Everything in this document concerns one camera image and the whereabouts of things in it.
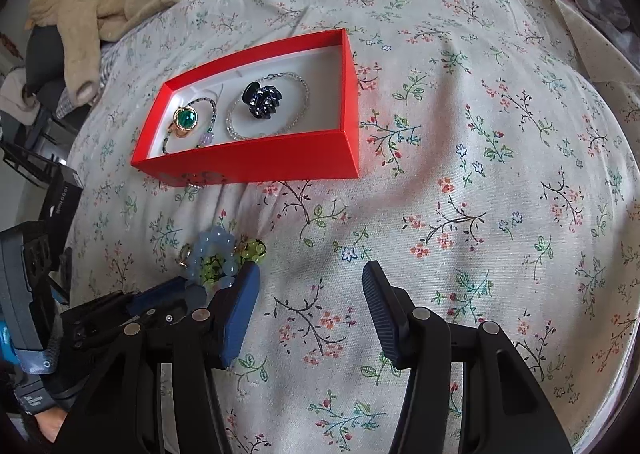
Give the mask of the red Ace jewelry box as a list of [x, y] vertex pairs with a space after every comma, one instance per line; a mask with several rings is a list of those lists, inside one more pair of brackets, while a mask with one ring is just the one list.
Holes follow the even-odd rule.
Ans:
[[347, 32], [273, 40], [172, 77], [131, 165], [175, 187], [358, 177], [358, 81]]

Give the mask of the black flower hair clip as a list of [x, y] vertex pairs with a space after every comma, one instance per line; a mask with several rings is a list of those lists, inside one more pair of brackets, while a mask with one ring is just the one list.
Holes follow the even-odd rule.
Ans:
[[242, 102], [247, 105], [250, 114], [257, 119], [270, 119], [280, 106], [282, 94], [271, 85], [262, 86], [251, 82], [242, 93]]

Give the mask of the black iQOO phone box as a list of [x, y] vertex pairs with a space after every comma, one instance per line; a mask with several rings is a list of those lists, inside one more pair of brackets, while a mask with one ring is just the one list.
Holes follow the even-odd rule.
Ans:
[[66, 165], [58, 165], [55, 168], [39, 216], [46, 225], [53, 257], [58, 257], [64, 252], [82, 191], [84, 186], [75, 170]]

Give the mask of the floral bed sheet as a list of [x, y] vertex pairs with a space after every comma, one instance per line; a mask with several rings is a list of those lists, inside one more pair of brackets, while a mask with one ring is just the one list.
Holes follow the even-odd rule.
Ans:
[[[169, 77], [335, 29], [358, 179], [171, 188], [131, 166]], [[72, 299], [172, 277], [212, 226], [264, 243], [250, 330], [216, 377], [235, 452], [388, 450], [407, 376], [363, 298], [370, 260], [450, 322], [498, 322], [592, 451], [639, 370], [639, 75], [570, 0], [184, 0], [110, 64], [70, 152]]]

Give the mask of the crumpled grey white cloth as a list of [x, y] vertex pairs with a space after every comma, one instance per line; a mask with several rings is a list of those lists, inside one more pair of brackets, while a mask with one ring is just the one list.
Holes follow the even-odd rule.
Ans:
[[630, 27], [630, 19], [620, 0], [575, 0], [579, 10], [601, 30], [623, 31]]

